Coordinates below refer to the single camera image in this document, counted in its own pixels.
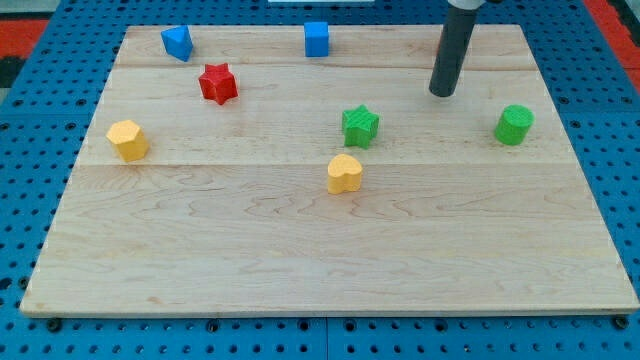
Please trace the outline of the white rod mount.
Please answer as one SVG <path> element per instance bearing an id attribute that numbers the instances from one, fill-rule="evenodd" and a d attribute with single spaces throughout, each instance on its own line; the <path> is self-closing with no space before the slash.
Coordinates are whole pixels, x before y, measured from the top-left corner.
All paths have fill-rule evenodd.
<path id="1" fill-rule="evenodd" d="M 485 0 L 447 0 L 447 2 L 460 10 L 478 10 L 486 3 Z"/>

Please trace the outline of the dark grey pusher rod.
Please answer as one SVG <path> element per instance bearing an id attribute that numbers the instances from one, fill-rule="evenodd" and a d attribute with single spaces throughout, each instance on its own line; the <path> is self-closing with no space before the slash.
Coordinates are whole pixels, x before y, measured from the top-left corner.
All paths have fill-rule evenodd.
<path id="1" fill-rule="evenodd" d="M 446 98 L 454 94 L 477 13 L 477 8 L 449 5 L 428 87 L 433 95 Z"/>

